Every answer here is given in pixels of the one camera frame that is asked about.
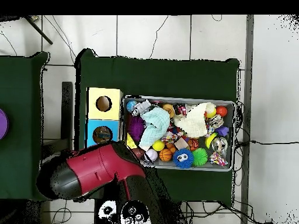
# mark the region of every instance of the purple toy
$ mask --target purple toy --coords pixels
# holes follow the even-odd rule
[[[140,116],[132,117],[128,126],[128,133],[132,139],[139,142],[144,132],[144,120]]]
[[[0,109],[0,140],[6,135],[8,130],[8,118],[4,111]]]
[[[223,126],[223,125],[217,129],[215,129],[215,132],[217,132],[222,137],[225,137],[228,134],[228,131],[229,131],[228,127]]]

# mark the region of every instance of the green cloth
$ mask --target green cloth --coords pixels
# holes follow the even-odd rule
[[[237,59],[220,62],[101,58],[84,49],[77,56],[76,67],[81,91],[80,149],[84,148],[87,87],[120,89],[124,95],[237,100]],[[158,174],[175,201],[213,200],[231,205],[232,171],[158,169]]]
[[[0,198],[43,199],[36,186],[41,158],[40,77],[48,53],[0,56],[0,109],[9,130],[0,140]]]

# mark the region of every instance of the metal tray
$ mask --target metal tray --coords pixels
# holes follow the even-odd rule
[[[184,169],[184,170],[204,170],[204,171],[215,171],[215,172],[227,172],[230,171],[233,167],[234,164],[234,146],[235,146],[235,116],[236,116],[236,105],[233,101],[221,101],[221,100],[196,100],[196,99],[183,99],[183,98],[169,98],[169,97],[152,97],[152,96],[130,96],[126,95],[123,96],[122,101],[121,101],[121,110],[122,110],[122,119],[121,119],[121,124],[120,124],[120,139],[126,141],[127,137],[127,128],[126,128],[126,119],[127,116],[130,114],[126,110],[126,105],[127,102],[130,100],[135,100],[137,102],[143,102],[144,100],[148,99],[149,102],[152,103],[153,100],[159,100],[163,103],[169,103],[169,104],[175,104],[175,103],[186,103],[188,105],[195,105],[199,103],[204,103],[204,102],[211,102],[214,103],[216,106],[225,106],[227,108],[227,115],[223,118],[224,120],[224,126],[228,127],[230,129],[229,133],[225,138],[227,139],[228,142],[228,148],[227,148],[227,156],[225,157],[226,161],[228,162],[227,165],[225,166],[219,166],[217,164],[211,164],[209,161],[200,166],[192,166],[189,169]],[[205,137],[200,137],[199,138],[199,146],[200,148],[205,148],[207,151],[208,156],[210,156],[213,153],[213,149],[210,146],[209,149],[204,144]],[[173,161],[170,162],[163,162],[159,158],[153,162],[153,164],[148,165],[144,164],[144,166],[154,166],[157,169],[179,169],[181,168],[176,167]]]

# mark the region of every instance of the green spiky ball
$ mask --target green spiky ball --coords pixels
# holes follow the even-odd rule
[[[208,154],[205,149],[199,148],[192,152],[194,156],[193,165],[202,166],[208,161]]]

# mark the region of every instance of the light blue cloth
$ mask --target light blue cloth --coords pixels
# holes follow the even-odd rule
[[[155,141],[163,137],[169,127],[169,113],[160,107],[140,116],[149,125],[143,132],[139,146],[152,146]]]

